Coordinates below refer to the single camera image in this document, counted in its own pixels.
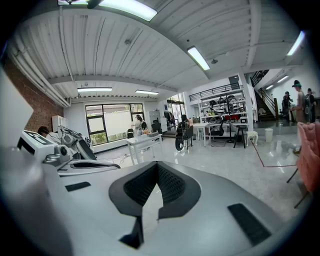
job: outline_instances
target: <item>white floor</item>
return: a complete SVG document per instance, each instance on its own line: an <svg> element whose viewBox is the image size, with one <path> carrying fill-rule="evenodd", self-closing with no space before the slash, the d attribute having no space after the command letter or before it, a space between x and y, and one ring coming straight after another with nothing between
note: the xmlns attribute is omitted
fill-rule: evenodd
<svg viewBox="0 0 320 256"><path fill-rule="evenodd" d="M270 206L285 222L296 216L300 207L294 205L302 197L304 187L299 175L286 183L296 170L298 157L292 153L297 143L297 134L274 135L272 142L264 142L260 136L256 149L252 143L244 149L242 143L226 143L225 147L212 147L209 140L204 147L203 140L193 140L193 147L177 151L175 139L164 138L163 152L159 145L154 146L155 157L150 149L139 153L141 162L167 161L185 165L199 171L208 172L227 178L256 196ZM97 159L113 162L125 168L132 166L127 147L121 147L97 155ZM162 205L162 195L156 186L143 207L143 228L145 239L156 228L158 209Z"/></svg>

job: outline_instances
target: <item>stair railing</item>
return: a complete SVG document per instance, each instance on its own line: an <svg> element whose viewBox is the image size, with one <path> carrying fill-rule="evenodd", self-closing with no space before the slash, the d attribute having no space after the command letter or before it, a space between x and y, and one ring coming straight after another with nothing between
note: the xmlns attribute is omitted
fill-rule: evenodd
<svg viewBox="0 0 320 256"><path fill-rule="evenodd" d="M272 112L275 113L275 119L278 121L279 120L279 111L278 111L278 102L277 102L277 98L271 98L266 92L265 90L263 90L262 88L260 88L258 90L258 94L260 95L260 97L262 98L262 100L264 101L264 103L267 104L267 106L271 106L271 110L273 110Z"/></svg>

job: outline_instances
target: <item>black rubber pad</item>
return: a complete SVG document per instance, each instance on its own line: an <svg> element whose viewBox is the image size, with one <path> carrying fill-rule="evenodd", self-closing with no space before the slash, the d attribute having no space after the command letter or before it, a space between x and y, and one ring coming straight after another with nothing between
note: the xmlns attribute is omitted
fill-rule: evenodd
<svg viewBox="0 0 320 256"><path fill-rule="evenodd" d="M270 232L242 203L230 205L228 209L253 246L271 236Z"/></svg>
<svg viewBox="0 0 320 256"><path fill-rule="evenodd" d="M67 186L65 186L65 188L68 192L71 192L71 191L80 190L80 189L83 189L83 188L86 188L89 186L91 186L91 184L89 182L85 181L85 182L80 182L80 183L76 183L76 184L72 184L72 185L67 185Z"/></svg>

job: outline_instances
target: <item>window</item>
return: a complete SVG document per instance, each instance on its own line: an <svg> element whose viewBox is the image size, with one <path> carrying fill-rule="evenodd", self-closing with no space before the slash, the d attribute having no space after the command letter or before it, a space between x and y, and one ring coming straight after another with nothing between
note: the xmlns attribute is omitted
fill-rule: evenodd
<svg viewBox="0 0 320 256"><path fill-rule="evenodd" d="M92 145L127 138L136 115L145 119L142 104L102 104L86 106L86 123Z"/></svg>

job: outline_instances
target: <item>white table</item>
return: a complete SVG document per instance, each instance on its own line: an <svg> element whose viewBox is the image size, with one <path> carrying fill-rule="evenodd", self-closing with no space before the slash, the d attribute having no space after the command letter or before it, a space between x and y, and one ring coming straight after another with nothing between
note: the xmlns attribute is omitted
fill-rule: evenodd
<svg viewBox="0 0 320 256"><path fill-rule="evenodd" d="M198 141L200 141L200 130L199 129L203 129L203 146L206 146L206 128L210 126L209 122L205 122L205 123L195 123L193 124L193 128L197 129L198 132Z"/></svg>
<svg viewBox="0 0 320 256"><path fill-rule="evenodd" d="M134 157L133 157L133 151L135 152L136 160L138 164L140 164L139 156L138 156L138 151L151 148L152 150L152 156L155 157L155 151L154 151L154 146L157 144L160 144L161 146L161 152L163 155L163 150L162 150L162 138L161 134L158 134L157 136L149 137L146 134L140 135L134 138L126 138L126 143L129 148L129 154L131 156L131 161L132 164L135 165Z"/></svg>

